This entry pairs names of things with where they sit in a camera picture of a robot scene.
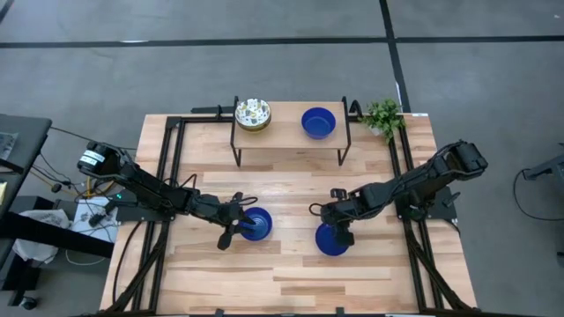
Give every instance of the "black table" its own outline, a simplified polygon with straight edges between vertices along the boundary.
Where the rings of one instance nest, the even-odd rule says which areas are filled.
[[[0,131],[18,133],[14,148],[7,160],[23,168],[23,173],[0,173],[0,179],[8,182],[4,201],[0,206],[0,239],[30,240],[109,258],[114,249],[114,245],[110,242],[54,225],[47,225],[29,217],[22,217],[18,213],[10,212],[14,198],[18,194],[33,162],[40,154],[41,147],[45,144],[50,126],[50,119],[0,114]]]

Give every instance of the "wooden shelf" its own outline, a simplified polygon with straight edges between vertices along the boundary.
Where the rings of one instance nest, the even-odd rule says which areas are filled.
[[[343,102],[269,101],[268,104],[271,106],[272,119],[264,130],[248,132],[235,123],[235,149],[343,150],[347,147],[346,112]],[[324,107],[335,116],[335,129],[323,140],[312,139],[301,126],[301,116],[312,107]]]

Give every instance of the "metal leg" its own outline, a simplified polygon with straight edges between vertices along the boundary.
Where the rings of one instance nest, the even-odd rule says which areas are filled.
[[[241,149],[235,149],[232,146],[231,150],[233,150],[233,156],[235,157],[235,163],[237,163],[238,167],[241,167]]]
[[[346,154],[348,154],[350,148],[351,148],[351,145],[349,144],[349,146],[346,147],[346,149],[345,149],[345,154],[343,154],[342,157],[341,157],[341,150],[337,150],[338,165],[339,165],[339,166],[342,166],[342,165],[343,165],[343,162],[345,162]]]
[[[110,258],[114,244],[89,237],[54,225],[48,225],[29,217],[6,212],[0,224],[0,237],[30,240]]]

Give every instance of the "blue bowl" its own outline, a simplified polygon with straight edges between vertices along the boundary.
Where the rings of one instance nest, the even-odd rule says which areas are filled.
[[[330,256],[337,256],[343,254],[348,246],[343,246],[335,240],[335,233],[331,225],[320,224],[315,232],[315,243],[321,252]]]
[[[243,238],[251,241],[259,241],[271,233],[272,230],[272,217],[268,211],[253,207],[245,210],[245,215],[255,221],[254,225],[246,224],[241,222],[241,226],[249,229],[253,229],[253,232],[243,232],[241,235]]]
[[[301,117],[301,126],[309,137],[322,140],[335,129],[335,116],[322,107],[313,107]]]

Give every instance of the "white bag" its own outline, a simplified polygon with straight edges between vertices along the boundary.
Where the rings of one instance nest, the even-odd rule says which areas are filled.
[[[65,229],[71,226],[69,218],[63,210],[28,210],[19,213],[19,215]],[[16,239],[11,249],[24,261],[34,259],[45,263],[53,261],[58,251],[58,247],[22,239]]]

